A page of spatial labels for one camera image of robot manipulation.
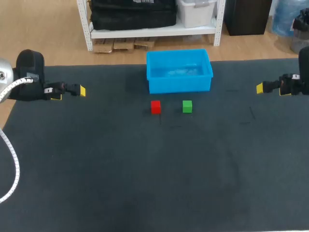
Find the wooden floor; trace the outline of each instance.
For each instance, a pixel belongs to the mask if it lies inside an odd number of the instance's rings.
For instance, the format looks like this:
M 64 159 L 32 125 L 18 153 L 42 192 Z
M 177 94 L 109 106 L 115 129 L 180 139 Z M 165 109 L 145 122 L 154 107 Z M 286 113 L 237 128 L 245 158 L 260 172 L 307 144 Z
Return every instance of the wooden floor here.
M 14 66 L 20 51 L 43 53 L 46 65 L 144 64 L 146 53 L 97 55 L 87 51 L 76 0 L 3 0 L 0 7 L 0 56 Z M 155 50 L 205 48 L 212 61 L 295 58 L 289 40 L 270 32 L 259 36 L 230 37 L 224 29 L 221 45 L 210 43 L 213 36 L 198 40 L 161 38 Z M 0 105 L 0 128 L 14 101 Z

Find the blue water jug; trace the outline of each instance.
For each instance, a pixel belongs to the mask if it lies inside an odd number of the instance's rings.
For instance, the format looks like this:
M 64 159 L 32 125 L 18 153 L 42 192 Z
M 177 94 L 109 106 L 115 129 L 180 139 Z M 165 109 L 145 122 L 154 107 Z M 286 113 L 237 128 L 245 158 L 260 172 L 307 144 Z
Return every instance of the blue water jug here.
M 309 7 L 309 0 L 279 0 L 274 16 L 272 31 L 279 36 L 293 36 L 293 21 L 302 9 Z

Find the green cube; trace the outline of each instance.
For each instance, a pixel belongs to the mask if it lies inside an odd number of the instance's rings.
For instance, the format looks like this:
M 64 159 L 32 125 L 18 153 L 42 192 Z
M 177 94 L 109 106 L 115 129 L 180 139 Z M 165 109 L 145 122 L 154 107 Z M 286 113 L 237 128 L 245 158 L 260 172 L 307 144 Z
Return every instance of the green cube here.
M 192 101 L 183 101 L 183 113 L 192 113 Z

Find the metal shelf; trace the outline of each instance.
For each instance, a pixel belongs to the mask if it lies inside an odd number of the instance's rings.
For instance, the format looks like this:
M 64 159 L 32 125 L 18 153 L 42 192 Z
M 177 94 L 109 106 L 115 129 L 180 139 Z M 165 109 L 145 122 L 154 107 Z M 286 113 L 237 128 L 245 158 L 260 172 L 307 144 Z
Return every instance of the metal shelf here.
M 94 30 L 90 23 L 92 39 L 105 38 L 131 38 L 131 37 L 156 37 L 156 36 L 177 36 L 177 35 L 202 35 L 214 34 L 216 32 L 216 19 L 213 18 L 209 26 L 197 28 L 185 28 L 178 19 L 176 25 L 164 28 L 139 29 L 139 30 Z
M 132 37 L 157 37 L 157 36 L 178 36 L 178 35 L 203 35 L 215 34 L 214 46 L 220 45 L 223 15 L 225 9 L 225 0 L 217 2 L 217 17 L 211 20 L 209 26 L 197 28 L 185 28 L 180 19 L 171 27 L 139 29 L 139 30 L 94 30 L 92 23 L 88 25 L 87 20 L 87 2 L 86 0 L 77 0 L 81 23 L 88 51 L 92 51 L 92 39 L 107 38 L 132 38 Z

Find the black bag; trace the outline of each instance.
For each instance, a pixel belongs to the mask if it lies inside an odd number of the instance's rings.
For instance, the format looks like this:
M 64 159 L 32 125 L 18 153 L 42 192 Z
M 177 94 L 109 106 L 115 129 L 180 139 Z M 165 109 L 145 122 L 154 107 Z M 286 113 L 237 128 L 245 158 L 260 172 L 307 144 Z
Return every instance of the black bag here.
M 164 11 L 176 8 L 175 0 L 91 0 L 93 10 Z
M 124 11 L 92 9 L 95 30 L 162 28 L 176 24 L 176 9 L 170 11 Z
M 309 8 L 300 11 L 293 23 L 293 28 L 300 31 L 309 31 Z

